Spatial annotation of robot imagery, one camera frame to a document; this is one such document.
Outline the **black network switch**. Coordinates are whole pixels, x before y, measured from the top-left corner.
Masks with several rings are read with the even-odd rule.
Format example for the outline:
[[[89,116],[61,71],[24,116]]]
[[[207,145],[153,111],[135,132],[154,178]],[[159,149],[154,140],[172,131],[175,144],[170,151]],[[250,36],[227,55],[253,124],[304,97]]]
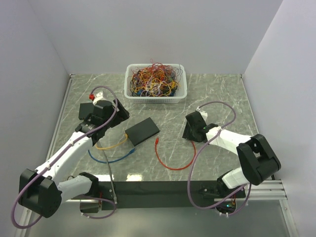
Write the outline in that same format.
[[[79,106],[79,120],[87,120],[93,113],[94,105],[93,103],[81,103]]]
[[[147,118],[125,131],[128,139],[135,147],[159,132],[159,128],[151,118]]]

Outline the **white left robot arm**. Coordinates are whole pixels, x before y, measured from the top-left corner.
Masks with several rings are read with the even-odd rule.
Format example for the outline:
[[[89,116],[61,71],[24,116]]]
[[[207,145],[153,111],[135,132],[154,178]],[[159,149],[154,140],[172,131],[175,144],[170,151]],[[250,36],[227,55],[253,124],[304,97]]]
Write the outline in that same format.
[[[129,112],[119,99],[89,103],[89,112],[75,128],[70,139],[49,160],[34,171],[26,169],[20,176],[18,203],[42,217],[51,217],[65,201],[80,195],[99,197],[99,180],[82,172],[75,178],[62,181],[70,167],[92,148],[109,128],[129,118]]]

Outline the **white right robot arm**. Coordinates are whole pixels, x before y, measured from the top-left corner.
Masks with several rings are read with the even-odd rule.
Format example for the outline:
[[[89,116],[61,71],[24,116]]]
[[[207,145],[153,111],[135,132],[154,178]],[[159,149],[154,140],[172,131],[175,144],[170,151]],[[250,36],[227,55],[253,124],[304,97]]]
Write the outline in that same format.
[[[242,185],[258,186],[281,169],[279,159],[263,135],[242,135],[213,123],[207,125],[204,116],[197,111],[186,116],[182,137],[238,156],[240,167],[224,173],[216,181],[215,193],[223,197],[230,196]]]

